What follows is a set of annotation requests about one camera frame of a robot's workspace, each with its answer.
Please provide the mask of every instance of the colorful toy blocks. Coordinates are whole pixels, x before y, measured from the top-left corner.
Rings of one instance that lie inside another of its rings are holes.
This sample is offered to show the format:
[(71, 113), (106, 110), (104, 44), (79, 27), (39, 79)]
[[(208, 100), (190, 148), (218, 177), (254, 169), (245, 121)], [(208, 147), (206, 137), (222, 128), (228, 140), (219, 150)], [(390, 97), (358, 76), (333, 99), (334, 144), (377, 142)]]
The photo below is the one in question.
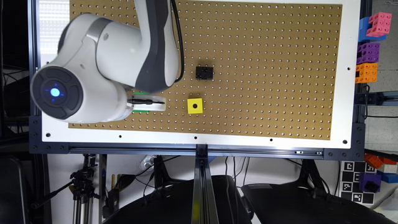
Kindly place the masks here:
[(203, 104), (201, 98), (188, 99), (188, 114), (203, 113)]
[(370, 154), (365, 154), (365, 158), (364, 158), (365, 162), (367, 164), (369, 164), (369, 166), (378, 169), (380, 168), (380, 166), (383, 165), (383, 162), (381, 162), (381, 160), (374, 155), (370, 155)]
[(383, 164), (378, 168), (377, 170), (383, 172), (383, 173), (388, 173), (388, 174), (396, 174), (397, 173), (397, 165), (391, 165), (391, 164)]
[(362, 63), (356, 66), (355, 83), (377, 81), (377, 63)]
[(397, 165), (397, 162), (396, 162), (396, 161), (392, 161), (392, 160), (390, 160), (390, 159), (386, 159), (386, 158), (381, 158), (381, 157), (380, 157), (380, 160), (381, 160), (384, 164)]
[(359, 189), (363, 192), (380, 192), (382, 176), (379, 174), (359, 174)]
[(398, 174), (386, 174), (382, 176), (382, 181), (389, 184), (398, 183)]
[(366, 43), (358, 46), (356, 64), (379, 61), (380, 43)]
[(372, 24), (372, 27), (366, 31), (368, 37), (381, 37), (390, 33), (392, 14), (379, 12), (371, 16), (368, 20), (368, 24)]
[(382, 35), (381, 37), (369, 37), (366, 35), (368, 29), (370, 29), (373, 23), (369, 23), (370, 17), (364, 17), (359, 20), (359, 33), (358, 33), (358, 42), (370, 41), (370, 42), (379, 42), (385, 40), (386, 35)]

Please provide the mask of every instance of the blue light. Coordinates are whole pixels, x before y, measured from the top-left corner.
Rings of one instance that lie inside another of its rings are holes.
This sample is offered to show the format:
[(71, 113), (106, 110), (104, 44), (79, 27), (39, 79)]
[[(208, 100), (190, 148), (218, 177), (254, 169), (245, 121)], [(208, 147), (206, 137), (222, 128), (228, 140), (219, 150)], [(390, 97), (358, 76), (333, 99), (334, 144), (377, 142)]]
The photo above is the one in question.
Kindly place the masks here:
[(51, 93), (51, 95), (54, 96), (54, 97), (58, 97), (58, 96), (61, 94), (61, 93), (60, 93), (60, 90), (57, 89), (57, 88), (52, 88), (52, 89), (50, 90), (50, 93)]

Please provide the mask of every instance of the tripod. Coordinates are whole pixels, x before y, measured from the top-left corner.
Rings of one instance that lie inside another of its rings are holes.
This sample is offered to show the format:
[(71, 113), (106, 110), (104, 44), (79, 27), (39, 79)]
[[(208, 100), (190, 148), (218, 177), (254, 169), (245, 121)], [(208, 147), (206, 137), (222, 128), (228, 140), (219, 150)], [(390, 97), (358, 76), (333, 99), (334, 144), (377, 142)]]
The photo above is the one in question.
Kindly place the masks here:
[(34, 202), (31, 205), (32, 208), (39, 208), (63, 189), (69, 187), (72, 191), (74, 200), (73, 224), (89, 224), (91, 221), (91, 205), (93, 204), (93, 198), (99, 199), (101, 196), (94, 193), (95, 188), (93, 187), (92, 181), (94, 177), (94, 170), (92, 167), (96, 166), (95, 154), (84, 154), (84, 157), (83, 168), (70, 175), (70, 179), (72, 179), (71, 182)]

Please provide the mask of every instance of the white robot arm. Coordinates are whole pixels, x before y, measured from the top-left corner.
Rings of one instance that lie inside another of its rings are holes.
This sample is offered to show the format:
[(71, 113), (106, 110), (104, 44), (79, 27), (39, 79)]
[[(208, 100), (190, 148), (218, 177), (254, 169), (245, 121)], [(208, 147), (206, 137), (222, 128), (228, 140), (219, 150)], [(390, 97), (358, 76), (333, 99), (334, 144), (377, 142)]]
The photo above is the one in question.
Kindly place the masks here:
[(132, 110), (165, 110), (158, 93), (173, 85), (179, 58), (170, 0), (135, 0), (140, 29), (82, 14), (63, 31), (58, 55), (31, 81), (36, 105), (71, 123), (116, 121)]

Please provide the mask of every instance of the wooden pegboard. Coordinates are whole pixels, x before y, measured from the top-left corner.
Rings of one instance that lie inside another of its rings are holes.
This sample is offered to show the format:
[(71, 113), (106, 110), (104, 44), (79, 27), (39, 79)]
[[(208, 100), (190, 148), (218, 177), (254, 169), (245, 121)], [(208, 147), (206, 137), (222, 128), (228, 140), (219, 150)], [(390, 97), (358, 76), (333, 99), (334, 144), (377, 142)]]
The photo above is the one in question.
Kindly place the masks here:
[[(71, 0), (71, 19), (90, 12), (138, 26), (134, 2)], [(128, 129), (330, 139), (341, 5), (177, 1), (185, 75), (159, 93), (163, 112), (70, 128)], [(214, 67), (196, 80), (195, 67)], [(187, 99), (203, 98), (203, 114)]]

